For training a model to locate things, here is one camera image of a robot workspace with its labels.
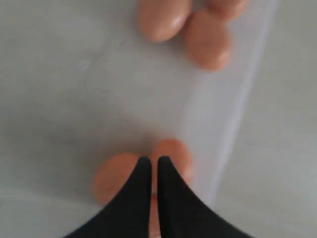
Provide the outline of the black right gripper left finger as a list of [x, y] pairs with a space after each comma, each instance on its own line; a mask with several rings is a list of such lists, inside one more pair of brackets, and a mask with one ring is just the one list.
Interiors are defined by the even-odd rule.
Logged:
[[152, 194], [152, 165], [141, 157], [117, 195], [67, 238], [147, 238]]

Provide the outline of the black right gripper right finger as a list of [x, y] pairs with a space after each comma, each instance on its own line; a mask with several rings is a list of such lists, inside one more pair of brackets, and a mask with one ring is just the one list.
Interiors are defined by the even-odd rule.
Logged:
[[158, 217], [162, 238], [249, 238], [205, 205], [171, 159], [158, 160]]

